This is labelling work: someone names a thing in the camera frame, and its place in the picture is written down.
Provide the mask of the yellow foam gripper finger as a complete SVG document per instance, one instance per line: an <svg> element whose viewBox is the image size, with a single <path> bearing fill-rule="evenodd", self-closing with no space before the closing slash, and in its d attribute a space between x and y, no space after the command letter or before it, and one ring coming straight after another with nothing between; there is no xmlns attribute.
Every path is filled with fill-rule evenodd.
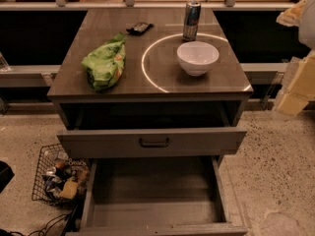
<svg viewBox="0 0 315 236"><path fill-rule="evenodd" d="M280 116L297 116L315 99L315 50L303 59L293 57L288 63L282 88L275 101L275 112Z"/></svg>

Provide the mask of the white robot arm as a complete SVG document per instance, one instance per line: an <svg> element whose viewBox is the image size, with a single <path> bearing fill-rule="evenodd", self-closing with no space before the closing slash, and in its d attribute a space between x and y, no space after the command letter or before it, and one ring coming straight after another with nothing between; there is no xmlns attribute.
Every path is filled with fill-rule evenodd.
<svg viewBox="0 0 315 236"><path fill-rule="evenodd" d="M298 27L298 40L311 49L303 59L292 58L283 75L273 110L285 117L295 117L315 99L315 0L301 0L281 12L277 22Z"/></svg>

